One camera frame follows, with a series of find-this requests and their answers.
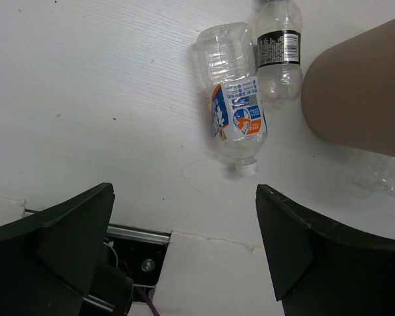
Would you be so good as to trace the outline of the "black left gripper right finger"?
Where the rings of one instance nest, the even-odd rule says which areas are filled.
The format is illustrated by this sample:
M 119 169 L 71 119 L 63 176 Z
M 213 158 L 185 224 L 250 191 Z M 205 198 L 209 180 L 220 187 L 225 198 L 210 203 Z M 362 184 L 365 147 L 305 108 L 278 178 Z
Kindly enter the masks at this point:
M 395 240 L 312 211 L 260 184 L 256 211 L 285 315 L 395 315 Z

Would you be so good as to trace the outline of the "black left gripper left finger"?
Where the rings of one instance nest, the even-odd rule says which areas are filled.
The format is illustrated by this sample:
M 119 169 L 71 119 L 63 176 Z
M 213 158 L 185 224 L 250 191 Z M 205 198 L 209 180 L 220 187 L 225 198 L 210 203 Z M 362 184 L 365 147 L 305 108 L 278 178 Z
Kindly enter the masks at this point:
M 113 185 L 101 183 L 0 226 L 0 315 L 77 315 L 114 201 Z

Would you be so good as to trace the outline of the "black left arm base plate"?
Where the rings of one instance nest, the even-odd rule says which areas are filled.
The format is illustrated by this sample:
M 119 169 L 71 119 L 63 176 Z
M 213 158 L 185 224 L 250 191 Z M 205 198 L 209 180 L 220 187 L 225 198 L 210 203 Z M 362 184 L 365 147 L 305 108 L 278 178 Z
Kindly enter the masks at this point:
M 114 242 L 120 266 L 137 286 L 155 288 L 171 240 L 168 232 L 110 224 L 106 237 Z

